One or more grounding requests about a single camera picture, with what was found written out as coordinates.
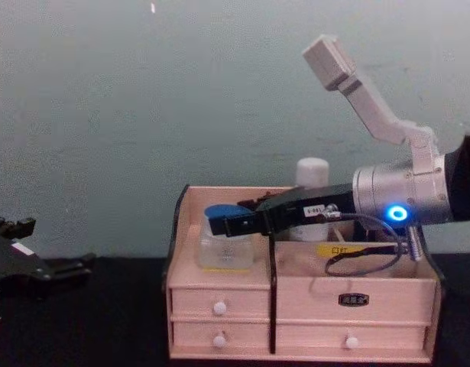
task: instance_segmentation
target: white drawer knob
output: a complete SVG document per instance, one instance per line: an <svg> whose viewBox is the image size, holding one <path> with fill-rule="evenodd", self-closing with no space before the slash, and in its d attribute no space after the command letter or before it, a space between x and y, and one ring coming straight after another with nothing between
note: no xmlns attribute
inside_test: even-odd
<svg viewBox="0 0 470 367"><path fill-rule="evenodd" d="M212 340L212 344L213 344L216 348L223 348L224 346L226 346L225 334L224 334L224 333L220 333L220 334L216 335L216 336L214 337L214 339Z"/></svg>
<svg viewBox="0 0 470 367"><path fill-rule="evenodd" d="M358 347L358 339L355 338L354 336L349 336L347 340L345 341L345 345L349 349L354 349Z"/></svg>
<svg viewBox="0 0 470 367"><path fill-rule="evenodd" d="M216 302L212 310L217 316L224 315L226 313L226 304L224 302Z"/></svg>

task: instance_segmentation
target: pale green wall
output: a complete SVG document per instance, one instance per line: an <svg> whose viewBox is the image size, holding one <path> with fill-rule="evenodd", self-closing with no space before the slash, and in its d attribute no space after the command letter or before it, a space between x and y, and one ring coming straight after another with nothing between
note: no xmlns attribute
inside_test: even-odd
<svg viewBox="0 0 470 367"><path fill-rule="evenodd" d="M301 51L337 34L395 112L470 127L470 1L0 0L0 215L46 256L162 256L185 183L331 182L407 155L373 141ZM470 223L427 231L470 251Z"/></svg>

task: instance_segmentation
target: blue led light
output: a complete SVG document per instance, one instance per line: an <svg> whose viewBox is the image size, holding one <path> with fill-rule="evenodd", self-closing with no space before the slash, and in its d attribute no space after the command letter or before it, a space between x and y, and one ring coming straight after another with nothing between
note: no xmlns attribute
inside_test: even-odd
<svg viewBox="0 0 470 367"><path fill-rule="evenodd" d="M395 205L387 210L387 217L395 222L401 222L408 217L408 211L402 206Z"/></svg>

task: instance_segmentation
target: wooden box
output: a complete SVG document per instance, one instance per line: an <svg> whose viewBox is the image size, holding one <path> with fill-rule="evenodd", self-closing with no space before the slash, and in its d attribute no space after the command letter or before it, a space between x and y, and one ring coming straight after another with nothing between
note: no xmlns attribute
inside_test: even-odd
<svg viewBox="0 0 470 367"><path fill-rule="evenodd" d="M164 272L170 357L431 363L443 289L426 248L422 261L404 256L386 271L336 278L325 274L326 260L316 254L317 244L281 241L270 251L268 237L255 235L255 260L249 271L206 271L198 266L207 206L286 189L183 191ZM388 261L386 257L368 256L355 264L368 268ZM365 294L368 304L342 306L339 297L346 294Z"/></svg>

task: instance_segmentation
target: black cable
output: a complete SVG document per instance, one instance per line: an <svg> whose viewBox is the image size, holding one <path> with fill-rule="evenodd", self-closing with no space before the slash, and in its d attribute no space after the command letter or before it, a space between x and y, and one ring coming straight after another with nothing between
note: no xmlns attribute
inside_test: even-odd
<svg viewBox="0 0 470 367"><path fill-rule="evenodd" d="M382 226L385 229L387 229L389 231L389 233L393 236L394 240L396 241L396 244L397 244L396 256L394 256L394 258L391 261L389 261L388 263L386 263L384 265L377 266L376 268L371 268L369 270L359 270L359 271L353 271L353 272L350 272L350 273L338 273L338 272L330 271L329 268L332 265L334 265L336 262L338 262L338 261L340 261L344 258L358 257L358 256L362 256L362 255L373 255L370 251L368 251L366 253L365 250L362 250L362 252L360 252L360 254L357 252L355 255L352 255L352 253L339 254L337 256L332 257L331 259L329 259L326 262L325 273L327 273L327 275L330 275L332 277L358 277L358 276L367 275L367 274L370 274L370 273L375 273L376 271L382 271L384 269L390 268L391 266L393 266L394 264L396 264L400 260L402 254L404 253L403 243L400 240L400 236L397 235L396 231L394 231L394 229L391 226L389 226L384 220L381 220L381 219L376 218L374 216L369 216L367 214L342 213L342 220L346 220L346 219L352 219L352 220L367 219L367 220L375 222L375 223L379 224L379 226Z"/></svg>

